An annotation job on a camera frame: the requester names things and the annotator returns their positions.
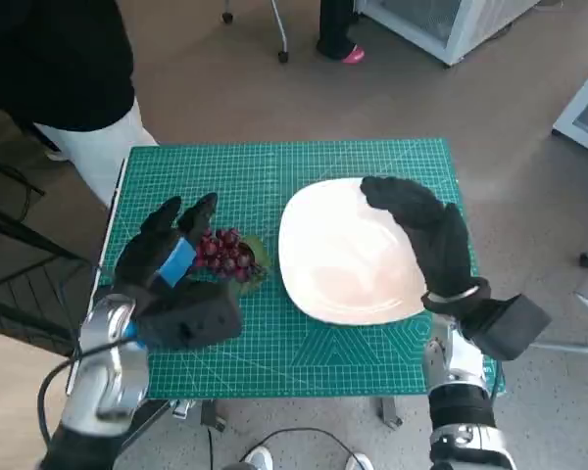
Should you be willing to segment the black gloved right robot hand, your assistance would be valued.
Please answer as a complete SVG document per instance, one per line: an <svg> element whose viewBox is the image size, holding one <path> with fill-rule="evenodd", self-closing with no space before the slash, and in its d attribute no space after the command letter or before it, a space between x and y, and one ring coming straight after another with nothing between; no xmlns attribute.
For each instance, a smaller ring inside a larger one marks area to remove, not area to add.
<svg viewBox="0 0 588 470"><path fill-rule="evenodd" d="M408 235L430 293L452 298L474 285L464 219L453 204L411 179L366 176L367 203L389 212Z"/></svg>

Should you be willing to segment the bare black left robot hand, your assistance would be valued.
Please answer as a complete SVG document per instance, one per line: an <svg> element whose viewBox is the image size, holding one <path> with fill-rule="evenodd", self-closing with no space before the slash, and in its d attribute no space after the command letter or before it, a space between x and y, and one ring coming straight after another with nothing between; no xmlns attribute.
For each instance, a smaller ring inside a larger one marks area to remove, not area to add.
<svg viewBox="0 0 588 470"><path fill-rule="evenodd" d="M122 250L112 291L135 300L137 313L170 295L197 258L217 203L211 192L183 210L174 196L151 212Z"/></svg>

